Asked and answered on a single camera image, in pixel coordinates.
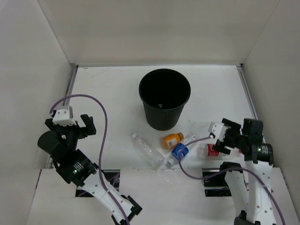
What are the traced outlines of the red label clear bottle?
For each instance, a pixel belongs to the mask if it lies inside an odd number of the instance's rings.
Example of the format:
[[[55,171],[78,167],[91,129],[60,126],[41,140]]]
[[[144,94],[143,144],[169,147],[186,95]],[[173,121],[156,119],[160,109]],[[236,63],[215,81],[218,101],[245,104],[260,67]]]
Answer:
[[[228,160],[228,159],[234,159],[239,158],[241,156],[241,152],[237,149],[230,149],[230,154],[225,154],[222,152],[218,152],[216,150],[213,150],[214,144],[212,143],[204,143],[200,144],[197,148],[197,154],[198,157],[201,159],[207,159],[207,160]]]

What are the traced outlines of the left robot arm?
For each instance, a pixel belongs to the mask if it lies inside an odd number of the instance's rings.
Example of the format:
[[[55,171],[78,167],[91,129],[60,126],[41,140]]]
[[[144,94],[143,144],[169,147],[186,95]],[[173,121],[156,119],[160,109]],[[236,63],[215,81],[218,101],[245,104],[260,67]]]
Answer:
[[[49,131],[40,136],[37,145],[50,155],[56,172],[66,183],[75,184],[100,201],[111,212],[116,225],[126,225],[142,208],[131,196],[120,194],[98,165],[77,148],[78,140],[97,132],[92,117],[83,114],[81,119],[84,127],[80,127],[77,121],[63,126],[46,119]]]

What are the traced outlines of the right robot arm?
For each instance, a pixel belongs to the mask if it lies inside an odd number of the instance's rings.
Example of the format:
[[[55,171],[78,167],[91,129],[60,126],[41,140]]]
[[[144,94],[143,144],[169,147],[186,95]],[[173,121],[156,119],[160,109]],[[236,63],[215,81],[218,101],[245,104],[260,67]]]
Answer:
[[[279,205],[271,193],[273,148],[263,142],[263,122],[244,119],[243,125],[222,119],[211,123],[210,136],[216,140],[213,150],[230,154],[237,149],[244,156],[245,166],[224,162],[217,180],[228,185],[234,202],[235,225],[275,225],[277,211],[282,224],[286,224]]]

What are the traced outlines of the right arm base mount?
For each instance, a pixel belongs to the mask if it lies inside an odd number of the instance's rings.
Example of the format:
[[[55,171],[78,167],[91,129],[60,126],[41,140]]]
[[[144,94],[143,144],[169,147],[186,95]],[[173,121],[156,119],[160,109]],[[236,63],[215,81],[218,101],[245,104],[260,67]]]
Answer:
[[[202,180],[206,197],[231,197],[231,191],[225,181],[227,172]]]

